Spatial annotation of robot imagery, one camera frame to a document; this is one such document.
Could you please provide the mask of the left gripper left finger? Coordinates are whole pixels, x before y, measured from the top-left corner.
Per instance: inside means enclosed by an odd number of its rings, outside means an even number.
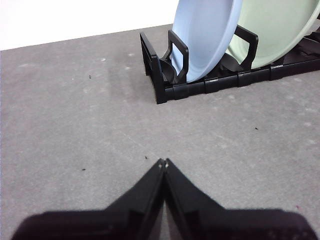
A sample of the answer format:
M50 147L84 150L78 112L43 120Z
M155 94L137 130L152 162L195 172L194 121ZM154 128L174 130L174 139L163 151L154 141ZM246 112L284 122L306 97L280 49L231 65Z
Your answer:
M47 211L25 218L14 240L146 240L162 208L166 161L159 159L107 208Z

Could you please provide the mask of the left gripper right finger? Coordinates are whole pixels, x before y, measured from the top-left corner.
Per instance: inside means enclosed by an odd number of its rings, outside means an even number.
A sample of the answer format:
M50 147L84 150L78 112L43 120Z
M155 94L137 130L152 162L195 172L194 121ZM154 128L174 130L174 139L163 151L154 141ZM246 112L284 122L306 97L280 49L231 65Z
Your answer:
M164 160L166 203L187 240L312 240L304 216L282 209L227 209Z

